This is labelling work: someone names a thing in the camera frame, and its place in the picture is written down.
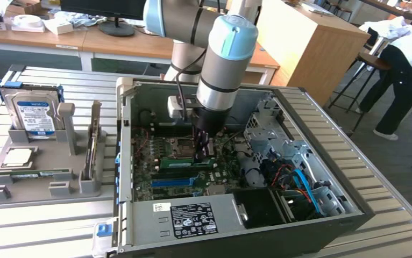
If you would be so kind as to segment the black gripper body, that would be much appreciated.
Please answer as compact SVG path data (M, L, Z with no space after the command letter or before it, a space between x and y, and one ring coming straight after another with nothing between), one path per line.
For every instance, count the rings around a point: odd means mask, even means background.
M193 109L192 124L206 134L217 134L224 127L229 109L221 111L208 110L204 107Z

